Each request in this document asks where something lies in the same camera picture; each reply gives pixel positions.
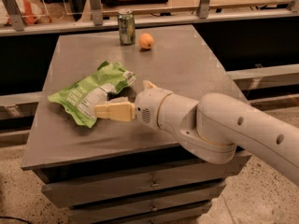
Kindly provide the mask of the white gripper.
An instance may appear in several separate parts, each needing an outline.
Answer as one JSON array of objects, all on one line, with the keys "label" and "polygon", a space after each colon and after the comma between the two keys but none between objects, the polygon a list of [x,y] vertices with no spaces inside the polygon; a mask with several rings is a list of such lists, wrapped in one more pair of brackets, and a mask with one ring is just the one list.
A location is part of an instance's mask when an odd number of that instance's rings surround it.
[{"label": "white gripper", "polygon": [[158,115],[164,99],[171,95],[169,90],[156,88],[156,85],[148,80],[143,81],[144,90],[135,98],[135,104],[130,102],[109,103],[96,105],[94,113],[100,119],[111,119],[129,122],[136,118],[139,122],[157,130]]}]

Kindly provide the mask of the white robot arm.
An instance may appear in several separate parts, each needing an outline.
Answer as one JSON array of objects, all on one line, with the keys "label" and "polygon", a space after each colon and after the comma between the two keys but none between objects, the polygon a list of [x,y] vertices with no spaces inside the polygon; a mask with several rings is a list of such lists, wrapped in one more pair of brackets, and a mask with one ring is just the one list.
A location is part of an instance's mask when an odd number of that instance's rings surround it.
[{"label": "white robot arm", "polygon": [[215,164],[230,161],[242,147],[299,185],[299,129],[231,96],[208,93],[200,100],[146,81],[131,103],[113,99],[94,107],[100,119],[138,120],[171,133],[182,147]]}]

